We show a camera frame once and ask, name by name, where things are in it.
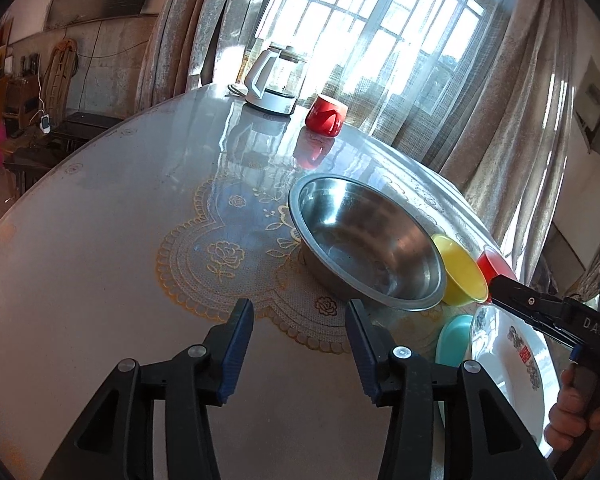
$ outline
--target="black handle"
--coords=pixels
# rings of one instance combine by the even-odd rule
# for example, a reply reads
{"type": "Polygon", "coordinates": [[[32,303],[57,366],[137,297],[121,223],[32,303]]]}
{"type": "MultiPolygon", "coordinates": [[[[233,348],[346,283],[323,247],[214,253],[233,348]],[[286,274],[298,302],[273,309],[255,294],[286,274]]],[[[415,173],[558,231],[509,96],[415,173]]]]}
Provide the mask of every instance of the black handle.
{"type": "Polygon", "coordinates": [[[567,451],[553,451],[549,455],[547,460],[558,480],[570,478],[569,473],[579,468],[579,463],[592,451],[589,448],[598,440],[598,432],[591,431],[588,424],[591,414],[600,407],[600,376],[588,368],[576,365],[573,386],[584,399],[584,409],[580,415],[587,421],[587,429],[574,439],[567,451]]]}

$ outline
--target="bowl rim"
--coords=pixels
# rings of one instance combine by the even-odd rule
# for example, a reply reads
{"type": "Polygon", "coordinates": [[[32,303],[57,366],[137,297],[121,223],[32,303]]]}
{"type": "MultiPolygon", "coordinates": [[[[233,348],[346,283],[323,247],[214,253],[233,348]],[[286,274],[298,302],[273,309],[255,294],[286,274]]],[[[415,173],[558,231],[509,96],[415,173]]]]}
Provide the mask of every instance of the bowl rim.
{"type": "Polygon", "coordinates": [[[446,270],[446,265],[445,265],[445,274],[446,274],[446,278],[448,280],[451,280],[452,282],[454,282],[456,284],[456,286],[462,290],[462,293],[471,299],[471,301],[475,302],[475,303],[484,303],[485,301],[487,301],[487,298],[489,297],[489,285],[487,283],[487,280],[484,277],[484,274],[482,273],[482,269],[478,266],[478,263],[474,260],[474,258],[471,256],[471,254],[469,254],[469,251],[467,251],[464,247],[462,247],[461,244],[459,244],[458,242],[456,242],[451,236],[447,236],[444,233],[435,233],[433,235],[431,235],[431,240],[434,241],[434,245],[435,245],[435,239],[436,238],[445,238],[446,240],[451,241],[452,243],[454,243],[455,245],[457,245],[458,247],[460,247],[466,254],[468,254],[469,258],[471,258],[471,260],[474,262],[474,266],[476,269],[478,269],[478,273],[480,274],[480,277],[482,278],[482,281],[484,282],[484,288],[487,291],[485,297],[480,297],[480,298],[476,298],[475,296],[473,296],[472,294],[469,294],[469,292],[466,290],[466,288],[462,285],[460,285],[460,283],[458,283],[458,280],[456,280],[450,272],[448,272],[448,270],[446,270]]]}
{"type": "Polygon", "coordinates": [[[329,173],[311,173],[300,178],[298,181],[295,182],[295,184],[293,184],[293,186],[289,190],[288,207],[289,214],[291,215],[291,220],[296,226],[296,229],[298,229],[298,233],[304,241],[304,243],[309,246],[311,251],[316,255],[316,257],[320,260],[320,262],[323,265],[325,265],[331,272],[336,274],[341,280],[344,280],[344,282],[346,282],[347,285],[352,286],[361,294],[364,294],[365,296],[368,296],[372,300],[384,304],[385,306],[397,308],[398,310],[406,310],[412,312],[418,310],[427,310],[428,308],[432,308],[439,304],[440,301],[442,301],[446,290],[446,270],[444,261],[442,259],[442,256],[440,255],[440,252],[438,251],[438,248],[436,247],[435,243],[433,243],[431,236],[425,231],[424,227],[422,227],[422,225],[420,225],[420,223],[403,206],[398,204],[395,200],[389,198],[384,193],[378,191],[377,189],[374,189],[371,186],[368,186],[367,184],[364,184],[363,182],[360,182],[359,180],[355,180],[354,178],[329,173]],[[325,253],[320,247],[320,245],[318,245],[318,243],[315,241],[315,238],[309,230],[309,227],[304,222],[304,217],[300,212],[299,204],[300,193],[305,188],[305,186],[307,186],[314,180],[321,180],[324,178],[343,180],[345,182],[350,182],[352,184],[356,184],[357,186],[363,187],[369,192],[381,196],[382,199],[387,200],[395,206],[397,206],[398,208],[400,208],[405,213],[405,215],[407,215],[414,222],[414,224],[418,227],[418,229],[422,232],[426,239],[429,240],[430,246],[434,252],[436,262],[438,264],[438,267],[440,268],[440,277],[438,280],[438,284],[436,285],[436,288],[431,294],[424,298],[419,298],[418,300],[404,300],[402,298],[394,298],[393,296],[382,294],[381,292],[378,292],[374,288],[365,285],[365,283],[362,283],[360,282],[360,280],[357,280],[356,278],[351,276],[348,272],[346,272],[343,268],[337,265],[330,257],[327,256],[327,253],[325,253]]]}

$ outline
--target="stainless steel basin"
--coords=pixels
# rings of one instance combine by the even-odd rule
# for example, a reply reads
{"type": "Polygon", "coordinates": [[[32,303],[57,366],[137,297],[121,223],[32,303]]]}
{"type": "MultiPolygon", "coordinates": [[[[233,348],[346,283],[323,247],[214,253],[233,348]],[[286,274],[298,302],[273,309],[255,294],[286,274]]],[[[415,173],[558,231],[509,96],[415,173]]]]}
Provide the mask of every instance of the stainless steel basin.
{"type": "Polygon", "coordinates": [[[289,192],[307,267],[342,300],[400,310],[442,300],[442,258],[427,232],[376,190],[342,176],[311,174],[289,192]]]}

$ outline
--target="silver bolt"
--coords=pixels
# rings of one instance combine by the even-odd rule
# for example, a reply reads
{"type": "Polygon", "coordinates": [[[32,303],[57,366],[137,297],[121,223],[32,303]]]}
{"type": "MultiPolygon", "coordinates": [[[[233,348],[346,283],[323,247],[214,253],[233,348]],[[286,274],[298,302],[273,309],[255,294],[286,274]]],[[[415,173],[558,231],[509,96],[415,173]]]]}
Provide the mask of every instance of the silver bolt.
{"type": "Polygon", "coordinates": [[[465,361],[463,366],[464,369],[470,374],[477,374],[480,370],[482,370],[480,363],[477,361],[465,361]]]}
{"type": "Polygon", "coordinates": [[[394,355],[398,359],[408,359],[409,357],[411,357],[411,354],[411,350],[408,349],[406,346],[397,346],[394,348],[394,355]]]}
{"type": "Polygon", "coordinates": [[[118,370],[121,372],[130,372],[136,367],[136,362],[133,359],[122,359],[118,363],[118,370]]]}
{"type": "Polygon", "coordinates": [[[206,348],[202,345],[193,345],[192,347],[189,347],[187,354],[189,354],[189,357],[202,357],[206,354],[206,348]]]}

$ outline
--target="glass kettle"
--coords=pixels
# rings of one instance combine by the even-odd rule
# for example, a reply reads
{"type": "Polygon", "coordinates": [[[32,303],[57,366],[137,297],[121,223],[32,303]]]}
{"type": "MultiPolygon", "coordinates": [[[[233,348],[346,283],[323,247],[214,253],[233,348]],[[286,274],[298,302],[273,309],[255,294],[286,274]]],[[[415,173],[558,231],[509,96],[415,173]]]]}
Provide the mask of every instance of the glass kettle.
{"type": "Polygon", "coordinates": [[[291,115],[306,76],[306,57],[292,46],[272,43],[244,79],[246,101],[266,112],[291,115]]]}

